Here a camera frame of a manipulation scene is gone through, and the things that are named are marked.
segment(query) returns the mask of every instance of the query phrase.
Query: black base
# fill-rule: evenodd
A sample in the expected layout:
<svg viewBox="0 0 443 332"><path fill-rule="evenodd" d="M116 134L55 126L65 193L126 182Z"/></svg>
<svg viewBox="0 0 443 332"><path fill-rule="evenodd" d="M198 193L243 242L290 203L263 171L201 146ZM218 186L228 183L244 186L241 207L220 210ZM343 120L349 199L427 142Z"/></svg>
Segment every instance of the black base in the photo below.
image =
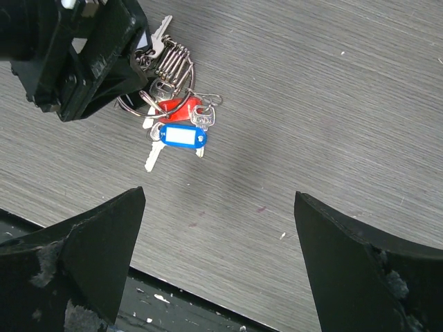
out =
<svg viewBox="0 0 443 332"><path fill-rule="evenodd" d="M41 229L0 209L0 243ZM277 332L135 268L129 269L116 324L108 331Z"/></svg>

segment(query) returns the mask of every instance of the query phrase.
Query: white label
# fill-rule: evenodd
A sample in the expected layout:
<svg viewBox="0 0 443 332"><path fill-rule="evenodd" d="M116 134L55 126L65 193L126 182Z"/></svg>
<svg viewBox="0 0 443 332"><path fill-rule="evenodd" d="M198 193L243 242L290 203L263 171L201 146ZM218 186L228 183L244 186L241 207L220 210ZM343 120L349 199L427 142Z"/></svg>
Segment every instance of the white label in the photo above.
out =
<svg viewBox="0 0 443 332"><path fill-rule="evenodd" d="M147 37L146 33L143 33L140 38L140 41L138 42L137 49L143 48L145 46L147 46Z"/></svg>
<svg viewBox="0 0 443 332"><path fill-rule="evenodd" d="M168 127L166 128L166 142L194 145L195 130Z"/></svg>
<svg viewBox="0 0 443 332"><path fill-rule="evenodd" d="M66 9L74 9L77 0L62 0L62 6Z"/></svg>

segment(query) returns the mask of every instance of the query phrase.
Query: white speck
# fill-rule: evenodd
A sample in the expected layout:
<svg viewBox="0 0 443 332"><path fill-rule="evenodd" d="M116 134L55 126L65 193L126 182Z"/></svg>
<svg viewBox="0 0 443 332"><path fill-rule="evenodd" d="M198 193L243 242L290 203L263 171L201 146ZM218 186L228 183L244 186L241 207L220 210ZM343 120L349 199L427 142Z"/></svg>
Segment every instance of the white speck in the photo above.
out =
<svg viewBox="0 0 443 332"><path fill-rule="evenodd" d="M167 301L163 296L159 295L159 294L154 294L154 297L156 299L159 299L160 301L166 302L166 303L171 303L169 301Z"/></svg>

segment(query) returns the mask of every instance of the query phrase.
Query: silver key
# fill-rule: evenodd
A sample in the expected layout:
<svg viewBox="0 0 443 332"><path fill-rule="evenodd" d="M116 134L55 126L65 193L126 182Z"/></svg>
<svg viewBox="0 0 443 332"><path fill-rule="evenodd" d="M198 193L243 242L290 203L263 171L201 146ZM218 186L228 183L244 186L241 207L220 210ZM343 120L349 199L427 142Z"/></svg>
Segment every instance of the silver key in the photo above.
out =
<svg viewBox="0 0 443 332"><path fill-rule="evenodd" d="M156 78L151 84L150 95L158 102L171 100L174 96L174 87L160 78Z"/></svg>
<svg viewBox="0 0 443 332"><path fill-rule="evenodd" d="M155 116L155 108L150 107L150 109L147 111L147 114L149 116ZM143 129L149 129L152 128L154 125L154 119L153 118L145 118L145 121L143 121Z"/></svg>
<svg viewBox="0 0 443 332"><path fill-rule="evenodd" d="M148 172L151 172L154 169L155 162L159 158L160 151L163 150L163 148L166 146L165 143L163 143L161 140L157 140L155 142L152 142L152 150L147 157L146 163L145 163L145 169Z"/></svg>
<svg viewBox="0 0 443 332"><path fill-rule="evenodd" d="M203 158L203 154L205 152L205 147L201 147L199 149L196 149L195 154L199 157L199 158Z"/></svg>
<svg viewBox="0 0 443 332"><path fill-rule="evenodd" d="M162 36L165 34L166 28L172 21L172 15L168 15L161 22L160 28L156 30L154 34L151 35L152 40L152 52L148 55L151 59L156 59L165 49L165 44L161 40Z"/></svg>
<svg viewBox="0 0 443 332"><path fill-rule="evenodd" d="M160 140L160 128L163 127L165 124L161 122L157 122L150 131L150 136L153 142L156 142L157 140Z"/></svg>
<svg viewBox="0 0 443 332"><path fill-rule="evenodd" d="M198 128L202 128L204 131L208 131L209 127L215 124L215 109L212 106L200 106L197 105L190 112L191 122ZM195 154L199 158L203 158L205 147L196 149Z"/></svg>

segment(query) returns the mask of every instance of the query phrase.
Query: red key tag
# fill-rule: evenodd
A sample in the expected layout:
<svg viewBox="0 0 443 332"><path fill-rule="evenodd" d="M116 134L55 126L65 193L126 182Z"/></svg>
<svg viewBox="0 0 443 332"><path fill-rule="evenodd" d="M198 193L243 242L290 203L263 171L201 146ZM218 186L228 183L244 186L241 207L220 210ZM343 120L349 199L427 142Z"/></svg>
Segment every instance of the red key tag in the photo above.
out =
<svg viewBox="0 0 443 332"><path fill-rule="evenodd" d="M172 99L165 100L163 102L159 102L159 106L164 109L166 112L177 107L181 102L181 99ZM200 98L191 96L188 101L174 114L170 115L168 118L160 118L159 122L169 123L169 122L178 122L178 121L186 121L190 119L190 114L192 110L196 106L201 106L203 102Z"/></svg>

